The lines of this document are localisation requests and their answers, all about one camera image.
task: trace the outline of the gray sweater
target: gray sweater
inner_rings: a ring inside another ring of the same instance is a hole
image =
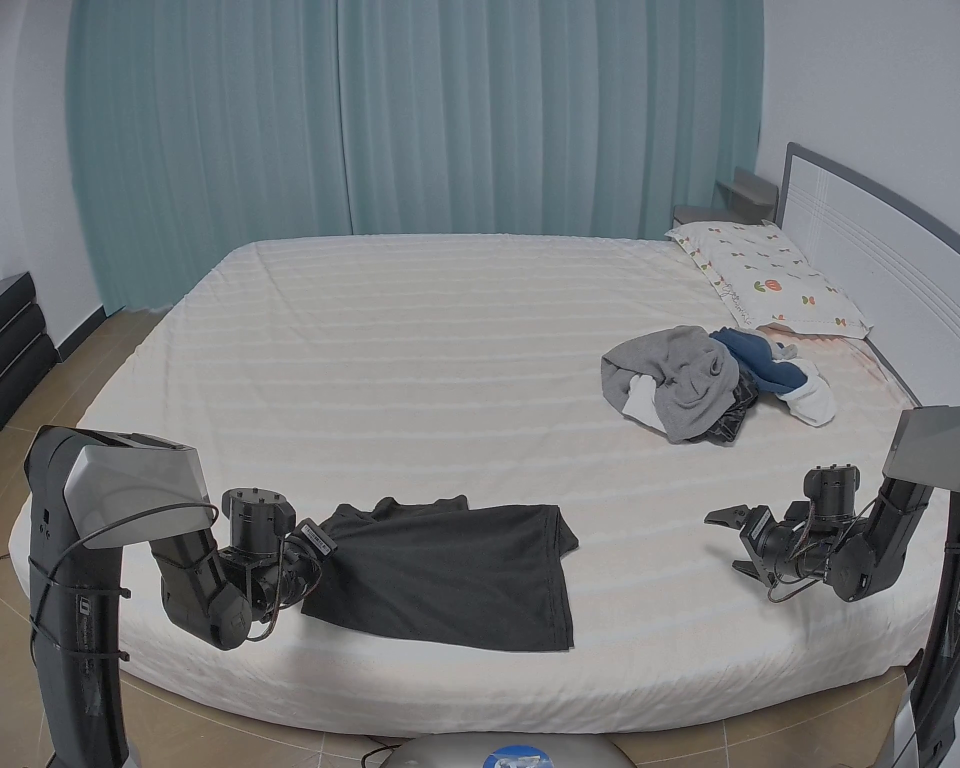
[[[671,443],[706,432],[733,405],[740,380],[730,350],[698,325],[638,336],[607,352],[600,361],[604,397],[622,412],[630,380],[645,373],[657,382],[654,407]]]

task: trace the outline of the pillow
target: pillow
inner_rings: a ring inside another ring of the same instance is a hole
[[[774,224],[694,222],[666,236],[690,254],[742,327],[851,339],[870,331],[847,294]]]

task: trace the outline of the teal curtain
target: teal curtain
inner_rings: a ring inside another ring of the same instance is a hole
[[[108,309],[252,240],[659,238],[752,169],[762,0],[77,0],[67,121]]]

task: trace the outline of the dark shiny fabric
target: dark shiny fabric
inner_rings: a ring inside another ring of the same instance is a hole
[[[467,498],[372,512],[337,507],[336,542],[308,616],[372,635],[495,651],[566,651],[573,619],[560,558],[577,538],[551,505],[471,510]]]
[[[740,380],[733,389],[733,405],[724,411],[723,416],[715,421],[710,429],[702,435],[690,438],[689,441],[699,443],[702,440],[710,440],[714,443],[732,443],[736,440],[747,411],[753,407],[759,395],[754,377],[741,365]]]

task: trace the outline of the bed sheet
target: bed sheet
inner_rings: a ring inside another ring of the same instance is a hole
[[[382,496],[559,504],[575,647],[510,654],[367,636],[285,612],[221,653],[160,605],[147,545],[125,553],[125,668],[196,701],[334,732],[624,732],[707,722],[909,661],[937,590],[937,492],[897,584],[852,605],[783,605],[734,572],[706,512],[802,497],[814,465],[878,486],[908,401],[859,342],[795,341],[839,413],[812,428],[775,399],[732,446],[671,445],[617,414],[600,355],[675,324],[732,322],[676,245],[511,235],[317,238],[230,254],[110,380],[81,425],[196,446],[210,494],[258,486],[300,517]],[[27,509],[11,551],[21,583]],[[228,524],[215,535],[228,541]]]

